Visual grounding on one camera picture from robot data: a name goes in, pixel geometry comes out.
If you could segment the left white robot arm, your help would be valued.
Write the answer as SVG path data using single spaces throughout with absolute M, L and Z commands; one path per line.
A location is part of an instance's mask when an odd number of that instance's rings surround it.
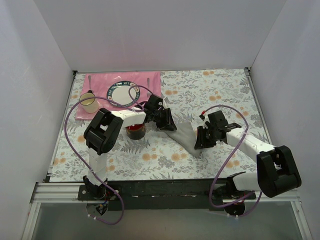
M 108 192 L 101 183 L 108 180 L 104 171 L 107 163 L 105 155 L 115 146 L 120 131 L 125 129 L 130 139 L 140 140 L 146 134 L 145 124 L 149 122 L 154 122 L 159 130 L 177 130 L 171 109 L 162 98 L 154 94 L 148 101 L 126 110 L 109 111 L 101 108 L 91 120 L 83 135 L 89 148 L 91 170 L 83 177 L 83 182 L 87 192 L 95 200 L 103 199 Z

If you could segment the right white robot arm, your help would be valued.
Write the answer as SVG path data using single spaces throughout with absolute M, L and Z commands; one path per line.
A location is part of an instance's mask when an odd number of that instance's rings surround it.
M 237 123 L 228 123 L 222 111 L 199 116 L 203 125 L 197 128 L 194 148 L 207 149 L 223 142 L 235 147 L 256 163 L 255 172 L 241 172 L 227 178 L 226 192 L 237 199 L 245 191 L 261 191 L 273 198 L 299 188 L 302 179 L 292 151 L 285 145 L 274 146 L 245 132 Z

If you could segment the grey cloth napkin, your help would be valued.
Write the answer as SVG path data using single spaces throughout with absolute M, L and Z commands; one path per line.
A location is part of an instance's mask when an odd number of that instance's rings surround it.
M 176 130 L 164 130 L 164 132 L 180 144 L 189 154 L 195 158 L 201 156 L 202 150 L 195 149 L 196 133 L 190 122 L 178 123 Z

